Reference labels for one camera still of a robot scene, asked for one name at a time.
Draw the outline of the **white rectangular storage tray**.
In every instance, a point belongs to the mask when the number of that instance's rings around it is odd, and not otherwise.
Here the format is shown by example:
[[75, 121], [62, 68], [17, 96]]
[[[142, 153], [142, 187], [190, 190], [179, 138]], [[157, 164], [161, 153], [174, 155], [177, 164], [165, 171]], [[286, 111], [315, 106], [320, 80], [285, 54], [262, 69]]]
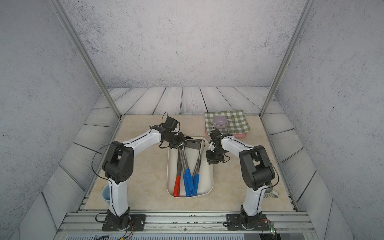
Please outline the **white rectangular storage tray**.
[[[183, 179], [183, 172], [181, 175], [181, 188], [180, 197], [174, 197], [174, 185], [176, 180], [178, 150], [169, 149], [168, 151], [168, 166], [167, 166], [167, 191], [172, 198], [197, 198], [208, 195], [214, 188], [214, 168], [209, 165], [206, 158], [206, 151], [209, 149], [209, 141], [202, 137], [195, 137], [195, 140], [202, 140], [204, 148], [202, 150], [201, 166], [199, 171], [199, 186], [197, 196], [186, 197], [185, 183]], [[185, 146], [187, 160], [191, 174], [194, 171], [195, 164], [199, 155], [199, 150], [191, 149]]]

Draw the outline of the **red handled hoe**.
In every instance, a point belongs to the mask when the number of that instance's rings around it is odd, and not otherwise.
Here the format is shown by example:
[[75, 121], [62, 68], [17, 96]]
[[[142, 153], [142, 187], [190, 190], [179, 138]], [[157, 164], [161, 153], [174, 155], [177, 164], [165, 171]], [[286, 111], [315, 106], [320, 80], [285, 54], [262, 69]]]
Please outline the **red handled hoe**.
[[[202, 158], [202, 150], [204, 148], [204, 142], [202, 140], [193, 140], [193, 141], [187, 141], [187, 147], [195, 150], [199, 150], [199, 155], [195, 164], [195, 168], [192, 175], [193, 183], [194, 183], [194, 190], [192, 191], [192, 196], [197, 196], [198, 193], [198, 186], [199, 186], [199, 171], [201, 166], [201, 158]], [[174, 197], [180, 197], [180, 188], [181, 188], [181, 175], [182, 175], [183, 169], [182, 169], [182, 162], [181, 157], [178, 149], [178, 159], [177, 159], [177, 171], [176, 171], [176, 180], [174, 185]]]

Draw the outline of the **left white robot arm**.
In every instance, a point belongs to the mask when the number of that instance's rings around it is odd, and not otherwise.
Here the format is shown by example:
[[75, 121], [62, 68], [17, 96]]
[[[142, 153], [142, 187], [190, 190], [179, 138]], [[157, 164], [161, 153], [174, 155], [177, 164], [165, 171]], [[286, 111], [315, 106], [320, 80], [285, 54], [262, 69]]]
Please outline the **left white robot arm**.
[[134, 158], [152, 145], [169, 143], [170, 149], [180, 148], [184, 143], [178, 121], [152, 126], [147, 132], [131, 140], [110, 144], [102, 169], [109, 182], [110, 206], [108, 216], [122, 221], [129, 215], [128, 179], [134, 171]]

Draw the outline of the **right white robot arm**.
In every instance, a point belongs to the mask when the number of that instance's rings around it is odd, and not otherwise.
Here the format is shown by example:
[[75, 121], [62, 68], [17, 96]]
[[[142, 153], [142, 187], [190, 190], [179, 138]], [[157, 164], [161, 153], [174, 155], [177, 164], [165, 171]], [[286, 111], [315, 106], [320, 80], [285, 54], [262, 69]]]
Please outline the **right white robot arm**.
[[267, 189], [272, 188], [275, 169], [266, 149], [259, 146], [249, 146], [236, 139], [231, 134], [222, 134], [220, 130], [210, 133], [210, 149], [206, 151], [208, 164], [224, 163], [226, 153], [239, 158], [242, 178], [248, 187], [246, 198], [241, 206], [240, 219], [249, 228], [251, 224], [265, 219], [262, 211], [262, 201]]

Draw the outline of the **pink tray under cloth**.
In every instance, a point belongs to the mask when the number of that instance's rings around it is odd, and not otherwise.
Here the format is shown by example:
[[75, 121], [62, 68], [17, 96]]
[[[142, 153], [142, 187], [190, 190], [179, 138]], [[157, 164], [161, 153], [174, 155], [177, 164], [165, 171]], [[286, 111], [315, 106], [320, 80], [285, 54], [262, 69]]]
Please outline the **pink tray under cloth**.
[[[208, 131], [207, 130], [205, 130], [205, 134], [206, 134], [206, 136], [209, 136], [210, 134], [208, 133]], [[233, 135], [235, 138], [237, 138], [237, 139], [241, 139], [241, 138], [245, 138], [246, 136], [247, 136], [247, 133], [243, 133], [243, 134], [234, 134]]]

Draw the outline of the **small lilac bowl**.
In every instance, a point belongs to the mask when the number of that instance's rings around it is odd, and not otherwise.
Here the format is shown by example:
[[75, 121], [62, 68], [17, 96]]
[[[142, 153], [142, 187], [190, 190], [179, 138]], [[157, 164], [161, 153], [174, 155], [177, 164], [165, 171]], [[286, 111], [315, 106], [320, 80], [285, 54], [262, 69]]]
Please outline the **small lilac bowl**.
[[216, 129], [225, 129], [229, 124], [228, 118], [222, 115], [214, 116], [212, 121], [212, 124]]

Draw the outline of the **green checkered cloth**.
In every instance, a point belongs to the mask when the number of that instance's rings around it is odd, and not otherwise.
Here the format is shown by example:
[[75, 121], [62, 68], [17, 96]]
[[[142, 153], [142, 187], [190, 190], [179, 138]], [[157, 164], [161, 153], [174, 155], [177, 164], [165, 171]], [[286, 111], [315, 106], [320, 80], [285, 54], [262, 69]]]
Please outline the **green checkered cloth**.
[[232, 135], [246, 134], [251, 130], [243, 111], [206, 112], [204, 118], [207, 134], [217, 129], [214, 125], [214, 118], [218, 116], [227, 118], [228, 123], [224, 126], [224, 130]]

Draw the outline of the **grey ribbed ceramic cup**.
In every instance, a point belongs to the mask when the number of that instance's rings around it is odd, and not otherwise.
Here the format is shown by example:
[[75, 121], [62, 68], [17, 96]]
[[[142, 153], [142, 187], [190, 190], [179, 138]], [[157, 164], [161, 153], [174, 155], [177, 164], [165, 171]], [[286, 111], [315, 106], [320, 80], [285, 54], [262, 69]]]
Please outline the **grey ribbed ceramic cup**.
[[274, 190], [273, 187], [267, 187], [265, 192], [264, 192], [264, 199], [265, 198], [274, 198], [277, 199], [279, 198], [280, 194]]

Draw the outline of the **light blue plastic cup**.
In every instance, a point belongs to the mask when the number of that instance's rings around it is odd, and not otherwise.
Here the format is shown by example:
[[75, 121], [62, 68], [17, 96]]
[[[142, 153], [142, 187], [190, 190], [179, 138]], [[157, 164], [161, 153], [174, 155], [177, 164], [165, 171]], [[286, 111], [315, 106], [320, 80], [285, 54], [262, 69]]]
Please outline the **light blue plastic cup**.
[[109, 205], [111, 201], [110, 186], [106, 185], [102, 191], [102, 199]]

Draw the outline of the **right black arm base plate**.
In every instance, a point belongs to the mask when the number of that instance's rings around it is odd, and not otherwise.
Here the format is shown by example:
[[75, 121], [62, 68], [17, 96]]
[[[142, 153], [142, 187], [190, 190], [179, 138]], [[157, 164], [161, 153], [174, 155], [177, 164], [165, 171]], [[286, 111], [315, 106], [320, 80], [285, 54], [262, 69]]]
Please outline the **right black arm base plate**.
[[227, 214], [223, 226], [229, 231], [268, 231], [270, 229], [269, 220], [263, 213], [255, 216], [248, 216], [245, 213]]

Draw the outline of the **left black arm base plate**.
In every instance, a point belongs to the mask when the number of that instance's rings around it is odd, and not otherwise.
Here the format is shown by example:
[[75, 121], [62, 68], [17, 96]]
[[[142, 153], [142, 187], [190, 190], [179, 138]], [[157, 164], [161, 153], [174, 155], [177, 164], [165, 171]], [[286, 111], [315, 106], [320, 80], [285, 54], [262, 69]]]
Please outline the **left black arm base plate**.
[[134, 231], [142, 232], [145, 227], [146, 215], [123, 215], [115, 216], [112, 213], [108, 213], [103, 226], [103, 232], [116, 232], [116, 231]]

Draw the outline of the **aluminium front rail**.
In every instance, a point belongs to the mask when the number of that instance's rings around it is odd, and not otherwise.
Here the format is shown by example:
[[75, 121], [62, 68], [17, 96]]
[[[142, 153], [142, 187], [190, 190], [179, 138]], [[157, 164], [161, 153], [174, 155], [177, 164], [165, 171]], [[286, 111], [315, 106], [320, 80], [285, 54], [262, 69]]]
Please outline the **aluminium front rail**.
[[253, 227], [241, 224], [237, 212], [132, 211], [132, 223], [118, 230], [106, 227], [102, 211], [69, 213], [60, 224], [56, 240], [317, 240], [306, 212], [267, 212]]

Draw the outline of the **left aluminium frame post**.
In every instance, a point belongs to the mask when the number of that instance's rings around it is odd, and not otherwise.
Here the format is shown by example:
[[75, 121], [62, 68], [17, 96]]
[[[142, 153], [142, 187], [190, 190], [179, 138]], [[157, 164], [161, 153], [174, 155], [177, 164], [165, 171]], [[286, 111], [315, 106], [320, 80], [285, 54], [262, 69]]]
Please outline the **left aluminium frame post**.
[[62, 26], [64, 27], [66, 33], [70, 37], [72, 43], [75, 45], [78, 53], [80, 54], [81, 59], [85, 63], [86, 67], [88, 68], [89, 72], [91, 73], [94, 81], [96, 82], [97, 86], [99, 87], [100, 91], [102, 92], [102, 95], [105, 97], [107, 103], [112, 108], [114, 114], [117, 116], [117, 118], [120, 120], [122, 118], [122, 114], [117, 108], [115, 101], [111, 97], [111, 94], [107, 90], [107, 87], [102, 80], [99, 72], [97, 71], [93, 61], [91, 60], [89, 54], [87, 53], [86, 48], [84, 47], [78, 33], [76, 32], [75, 28], [73, 27], [63, 5], [59, 0], [50, 0], [50, 5], [52, 6], [53, 10], [55, 11], [57, 17], [59, 18], [59, 21], [61, 22]]

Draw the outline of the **aluminium frame post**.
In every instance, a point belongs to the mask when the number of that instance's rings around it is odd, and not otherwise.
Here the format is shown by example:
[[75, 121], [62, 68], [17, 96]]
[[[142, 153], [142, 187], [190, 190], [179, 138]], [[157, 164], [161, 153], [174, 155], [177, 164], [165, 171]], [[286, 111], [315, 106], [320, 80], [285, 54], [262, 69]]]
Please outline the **aluminium frame post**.
[[50, 5], [52, 6], [53, 10], [55, 11], [57, 17], [59, 18], [59, 21], [61, 22], [62, 26], [64, 27], [66, 33], [70, 37], [72, 43], [75, 45], [78, 53], [80, 54], [81, 59], [85, 63], [86, 67], [88, 68], [89, 72], [91, 73], [94, 81], [96, 82], [97, 86], [99, 87], [100, 91], [102, 92], [102, 95], [105, 97], [107, 103], [112, 108], [114, 114], [117, 116], [117, 118], [120, 120], [122, 118], [122, 114], [117, 108], [115, 101], [111, 97], [111, 94], [107, 90], [107, 87], [102, 80], [99, 72], [97, 71], [93, 61], [91, 60], [89, 54], [87, 53], [86, 48], [84, 47], [78, 33], [76, 32], [75, 28], [73, 27], [63, 5], [59, 0], [50, 0]]
[[301, 16], [298, 20], [298, 23], [295, 27], [295, 30], [292, 34], [292, 37], [290, 39], [290, 42], [288, 44], [288, 47], [287, 47], [287, 50], [283, 56], [283, 59], [281, 61], [281, 64], [278, 68], [278, 71], [274, 77], [274, 80], [272, 81], [272, 84], [270, 86], [270, 90], [268, 92], [268, 95], [266, 97], [266, 100], [263, 104], [263, 107], [262, 107], [262, 110], [261, 110], [261, 113], [259, 114], [260, 118], [262, 119], [264, 117], [264, 115], [267, 113], [267, 110], [271, 104], [271, 101], [273, 99], [273, 96], [275, 95], [281, 81], [282, 81], [282, 78], [283, 78], [283, 75], [285, 73], [285, 70], [286, 68], [288, 67], [289, 65], [289, 62], [290, 62], [290, 59], [295, 51], [295, 47], [297, 45], [297, 43], [299, 42], [300, 40], [300, 37], [303, 33], [303, 30], [305, 28], [305, 25], [306, 25], [306, 22], [310, 16], [310, 13], [314, 7], [314, 4], [315, 4], [316, 1], [314, 0], [307, 0], [305, 2], [305, 5], [304, 5], [304, 8], [303, 8], [303, 11], [301, 13]]

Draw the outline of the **right aluminium frame post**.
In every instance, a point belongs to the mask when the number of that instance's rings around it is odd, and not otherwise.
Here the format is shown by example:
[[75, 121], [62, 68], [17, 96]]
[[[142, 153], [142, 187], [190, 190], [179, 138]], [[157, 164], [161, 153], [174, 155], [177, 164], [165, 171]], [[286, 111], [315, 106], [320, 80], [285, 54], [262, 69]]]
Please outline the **right aluminium frame post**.
[[290, 39], [290, 42], [288, 44], [288, 47], [287, 47], [287, 50], [283, 56], [283, 59], [281, 61], [281, 64], [278, 68], [278, 71], [274, 77], [274, 80], [272, 81], [272, 84], [270, 86], [270, 90], [268, 92], [268, 95], [266, 97], [266, 100], [263, 104], [263, 107], [262, 107], [262, 110], [261, 110], [261, 113], [259, 114], [260, 118], [262, 119], [264, 117], [264, 115], [267, 113], [267, 110], [271, 104], [271, 101], [273, 99], [273, 96], [275, 95], [281, 81], [282, 81], [282, 78], [283, 78], [283, 75], [285, 73], [285, 70], [286, 68], [288, 67], [289, 65], [289, 62], [290, 62], [290, 59], [295, 51], [295, 47], [297, 45], [297, 43], [299, 42], [300, 40], [300, 37], [303, 33], [303, 30], [305, 28], [305, 25], [306, 25], [306, 22], [310, 16], [310, 13], [314, 7], [314, 4], [315, 4], [316, 1], [314, 0], [307, 0], [305, 2], [305, 5], [304, 5], [304, 8], [303, 8], [303, 11], [301, 13], [301, 16], [298, 20], [298, 23], [295, 27], [295, 30], [292, 34], [292, 37]]

